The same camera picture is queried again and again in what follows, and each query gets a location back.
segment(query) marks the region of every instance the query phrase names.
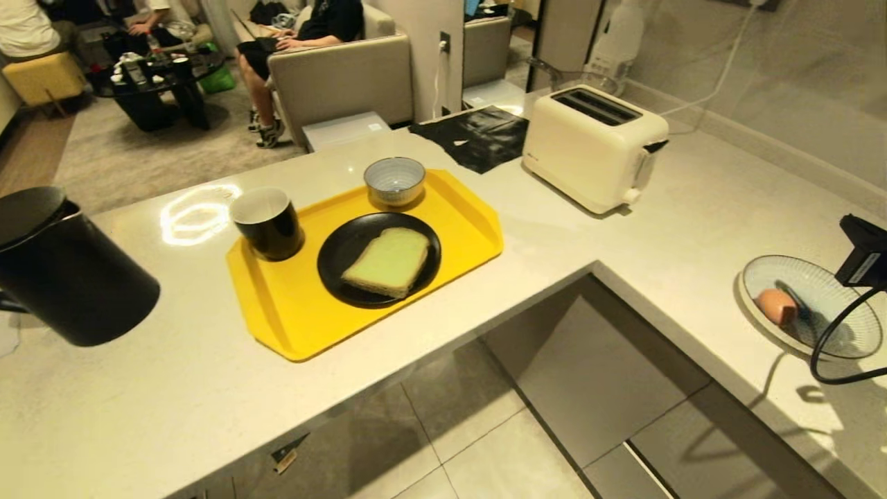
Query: power cord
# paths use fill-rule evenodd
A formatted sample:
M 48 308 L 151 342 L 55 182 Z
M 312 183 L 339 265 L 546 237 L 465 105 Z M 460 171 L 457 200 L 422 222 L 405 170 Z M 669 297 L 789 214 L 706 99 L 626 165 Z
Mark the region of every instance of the power cord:
M 694 100 L 693 102 L 688 102 L 683 106 L 675 107 L 674 109 L 669 109 L 668 111 L 659 113 L 660 116 L 677 113 L 678 111 L 682 111 L 684 109 L 687 109 L 688 107 L 693 107 L 698 104 L 708 102 L 713 97 L 718 95 L 718 93 L 720 93 L 720 89 L 722 86 L 724 86 L 724 81 L 726 81 L 726 77 L 730 74 L 730 69 L 733 67 L 733 60 L 736 58 L 736 53 L 739 51 L 739 45 L 742 43 L 742 37 L 745 35 L 745 31 L 749 28 L 751 18 L 755 15 L 755 12 L 757 12 L 757 8 L 766 3 L 766 0 L 750 0 L 750 3 L 751 8 L 749 9 L 749 13 L 745 15 L 745 19 L 742 21 L 742 26 L 739 28 L 739 34 L 736 35 L 736 38 L 733 41 L 733 49 L 730 50 L 730 55 L 726 58 L 726 64 L 724 65 L 724 69 L 721 70 L 718 82 L 715 84 L 715 89 L 709 95 L 701 99 Z
M 816 378 L 816 381 L 819 381 L 823 384 L 848 384 L 848 383 L 856 383 L 857 381 L 863 381 L 866 379 L 871 379 L 873 377 L 885 376 L 887 375 L 887 368 L 879 368 L 872 369 L 870 371 L 861 372 L 855 375 L 844 376 L 844 377 L 824 377 L 820 374 L 818 370 L 820 355 L 822 355 L 822 349 L 825 348 L 826 343 L 828 343 L 828 339 L 831 337 L 832 333 L 835 332 L 838 326 L 841 325 L 841 322 L 847 318 L 857 307 L 866 303 L 869 298 L 874 295 L 880 293 L 881 291 L 887 291 L 887 281 L 878 284 L 872 289 L 866 291 L 860 297 L 853 300 L 847 308 L 845 308 L 841 313 L 835 317 L 835 319 L 822 331 L 822 336 L 816 342 L 816 346 L 813 347 L 813 353 L 810 356 L 810 374 Z

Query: hand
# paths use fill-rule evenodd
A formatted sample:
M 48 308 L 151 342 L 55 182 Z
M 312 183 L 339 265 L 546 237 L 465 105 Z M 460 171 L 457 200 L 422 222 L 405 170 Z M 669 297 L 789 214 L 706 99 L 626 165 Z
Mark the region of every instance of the hand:
M 147 23 L 137 22 L 130 26 L 130 35 L 138 36 L 147 35 L 148 33 L 151 33 L 151 27 L 148 26 Z
M 273 34 L 273 35 L 271 35 L 271 36 L 273 36 L 273 37 L 275 37 L 275 38 L 287 38 L 287 37 L 292 37 L 292 36 L 295 36 L 295 31 L 293 31 L 292 29 L 289 29 L 289 28 L 287 28 L 287 29 L 281 29 L 280 31 L 278 31 L 277 33 L 275 33 L 275 34 Z
M 289 49 L 297 49 L 302 46 L 302 40 L 295 40 L 293 38 L 285 38 L 280 40 L 277 44 L 277 50 L 285 51 Z

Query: person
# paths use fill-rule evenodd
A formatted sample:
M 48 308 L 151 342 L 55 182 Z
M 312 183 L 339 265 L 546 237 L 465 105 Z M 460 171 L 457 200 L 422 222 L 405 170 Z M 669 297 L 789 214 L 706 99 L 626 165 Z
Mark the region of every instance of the person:
M 83 63 L 85 44 L 69 20 L 50 22 L 36 0 L 0 0 L 0 52 L 10 62 L 71 51 Z
M 237 46 L 238 65 L 249 90 L 253 109 L 248 129 L 259 133 L 256 145 L 270 148 L 277 145 L 283 134 L 283 123 L 275 119 L 271 91 L 265 86 L 271 71 L 268 57 L 277 51 L 302 47 L 323 47 L 343 44 L 357 38 L 364 27 L 364 6 L 360 0 L 315 0 L 310 19 L 298 33 L 283 29 L 275 34 L 275 51 L 266 51 L 259 42 L 245 42 Z
M 148 33 L 154 35 L 164 47 L 182 43 L 181 39 L 170 34 L 161 23 L 175 20 L 194 25 L 181 0 L 136 0 L 136 8 L 139 15 L 130 18 L 128 23 L 130 35 L 135 38 L 134 43 L 138 46 L 144 44 L 147 47 L 145 37 Z

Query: wall socket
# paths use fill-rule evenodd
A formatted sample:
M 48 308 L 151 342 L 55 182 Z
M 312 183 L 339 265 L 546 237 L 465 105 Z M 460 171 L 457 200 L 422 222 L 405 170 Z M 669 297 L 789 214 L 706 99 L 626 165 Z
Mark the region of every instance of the wall socket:
M 749 0 L 711 0 L 712 2 L 723 2 L 725 4 L 742 5 L 743 7 L 751 7 Z M 760 11 L 776 12 L 776 7 L 782 0 L 767 0 L 763 5 L 758 7 Z
M 441 42 L 445 42 L 445 43 L 446 43 L 446 46 L 444 46 L 444 48 L 441 49 L 441 51 L 446 52 L 446 53 L 450 53 L 450 47 L 451 47 L 451 45 L 450 45 L 450 34 L 441 31 Z

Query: yellow ottoman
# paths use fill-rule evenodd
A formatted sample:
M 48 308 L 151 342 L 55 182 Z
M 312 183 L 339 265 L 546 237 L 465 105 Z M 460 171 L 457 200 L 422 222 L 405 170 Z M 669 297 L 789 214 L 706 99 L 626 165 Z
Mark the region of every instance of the yellow ottoman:
M 83 93 L 85 79 L 71 54 L 57 53 L 3 68 L 9 84 L 29 106 L 40 106 Z

